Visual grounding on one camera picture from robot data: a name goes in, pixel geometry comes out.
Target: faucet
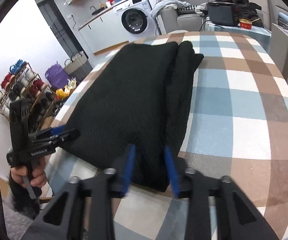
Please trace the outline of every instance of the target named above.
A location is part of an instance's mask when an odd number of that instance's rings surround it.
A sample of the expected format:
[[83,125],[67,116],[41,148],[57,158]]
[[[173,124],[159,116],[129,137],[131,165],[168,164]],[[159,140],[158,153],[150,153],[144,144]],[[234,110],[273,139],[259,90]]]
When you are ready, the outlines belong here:
[[90,10],[92,10],[92,7],[95,9],[95,11],[97,11],[97,9],[95,8],[95,6],[93,6],[93,5],[90,6]]

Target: fluffy gray fabric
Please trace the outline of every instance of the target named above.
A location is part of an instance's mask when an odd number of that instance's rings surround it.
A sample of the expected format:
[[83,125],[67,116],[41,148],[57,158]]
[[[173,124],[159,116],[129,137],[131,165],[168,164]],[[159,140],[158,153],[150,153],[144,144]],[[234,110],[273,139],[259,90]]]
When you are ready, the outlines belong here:
[[33,220],[12,210],[3,203],[7,236],[10,240],[20,240]]

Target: wooden countertop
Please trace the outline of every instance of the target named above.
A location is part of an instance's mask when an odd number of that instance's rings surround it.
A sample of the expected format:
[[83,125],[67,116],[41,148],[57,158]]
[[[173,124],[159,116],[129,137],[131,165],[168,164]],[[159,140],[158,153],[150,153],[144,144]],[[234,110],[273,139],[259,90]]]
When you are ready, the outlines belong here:
[[98,13],[97,15],[94,15],[91,19],[89,19],[86,23],[83,23],[79,26],[78,30],[81,30],[82,28],[84,28],[87,24],[89,24],[91,21],[95,20],[96,18],[100,17],[101,15],[103,15],[104,13],[110,11],[111,9],[113,9],[116,5],[119,5],[123,2],[125,2],[127,0],[121,0],[115,4],[113,4],[111,7],[106,8],[105,10],[101,11],[100,13]]

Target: laundry basket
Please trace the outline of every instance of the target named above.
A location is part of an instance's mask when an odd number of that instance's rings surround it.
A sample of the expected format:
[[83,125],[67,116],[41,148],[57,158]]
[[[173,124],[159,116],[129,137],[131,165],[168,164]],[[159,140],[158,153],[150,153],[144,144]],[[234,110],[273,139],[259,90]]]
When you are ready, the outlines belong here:
[[64,71],[71,77],[76,78],[78,83],[80,83],[88,73],[92,71],[92,69],[93,68],[88,62],[84,51],[77,53],[72,57],[72,59],[66,60],[64,67]]

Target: tablecloth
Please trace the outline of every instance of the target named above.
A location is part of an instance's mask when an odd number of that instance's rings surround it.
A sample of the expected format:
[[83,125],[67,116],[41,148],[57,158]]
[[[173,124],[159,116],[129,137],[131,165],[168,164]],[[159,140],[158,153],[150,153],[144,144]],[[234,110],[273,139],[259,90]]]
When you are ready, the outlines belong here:
[[[151,45],[191,41],[205,58],[194,75],[187,132],[179,152],[207,176],[230,175],[280,239],[288,239],[288,86],[262,46],[239,33],[188,32],[142,39]],[[77,102],[107,66],[111,51],[76,88],[56,116],[65,124]],[[97,169],[58,148],[46,167],[57,192],[71,176]],[[113,201],[116,239],[183,239],[188,202],[131,186]],[[215,208],[210,209],[216,239]]]
[[269,48],[271,44],[271,32],[260,28],[257,26],[252,26],[251,30],[243,29],[233,26],[223,26],[223,25],[217,25],[212,22],[206,22],[205,23],[205,30],[206,31],[216,31],[216,32],[230,32],[230,33],[240,33],[243,35],[247,35],[254,40],[258,41],[259,44],[265,49],[267,53],[269,53]]

